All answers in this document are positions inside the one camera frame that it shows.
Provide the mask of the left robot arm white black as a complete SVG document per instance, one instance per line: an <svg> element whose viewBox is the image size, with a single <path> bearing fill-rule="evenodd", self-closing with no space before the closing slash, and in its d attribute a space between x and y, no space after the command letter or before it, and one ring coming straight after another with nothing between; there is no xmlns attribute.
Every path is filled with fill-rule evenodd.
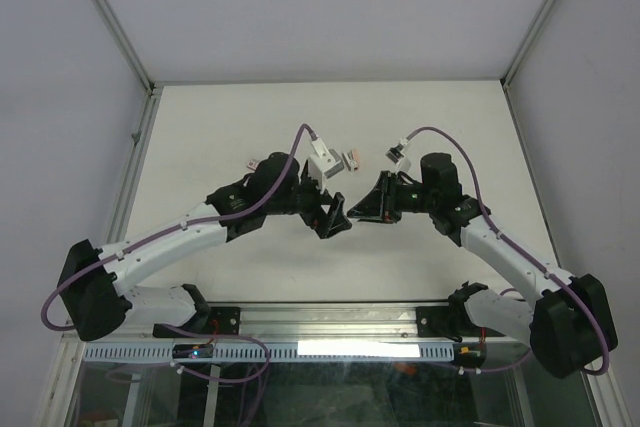
<svg viewBox="0 0 640 427"><path fill-rule="evenodd" d="M321 239L350 229L343 195L327 188L343 169L334 154L312 154L300 164L274 152L164 227L102 247L88 240L73 245L58 285L74 330L85 342L123 326L150 327L157 337L216 332L211 306L195 285L160 288L143 281L187 256L262 228L269 216L297 215Z"/></svg>

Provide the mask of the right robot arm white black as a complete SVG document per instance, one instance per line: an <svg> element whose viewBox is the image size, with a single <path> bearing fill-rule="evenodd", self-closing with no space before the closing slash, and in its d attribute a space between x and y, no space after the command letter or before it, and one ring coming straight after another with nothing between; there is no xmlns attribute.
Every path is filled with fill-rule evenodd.
<svg viewBox="0 0 640 427"><path fill-rule="evenodd" d="M463 193L450 155L427 154L420 168L419 181L381 172L348 218L395 224L405 213L426 214L441 235L484 261L520 295L514 299L465 283L448 298L444 336L456 339L477 327L498 332L528 347L559 379L595 360L606 370L618 337L603 284L540 260L510 239L488 208Z"/></svg>

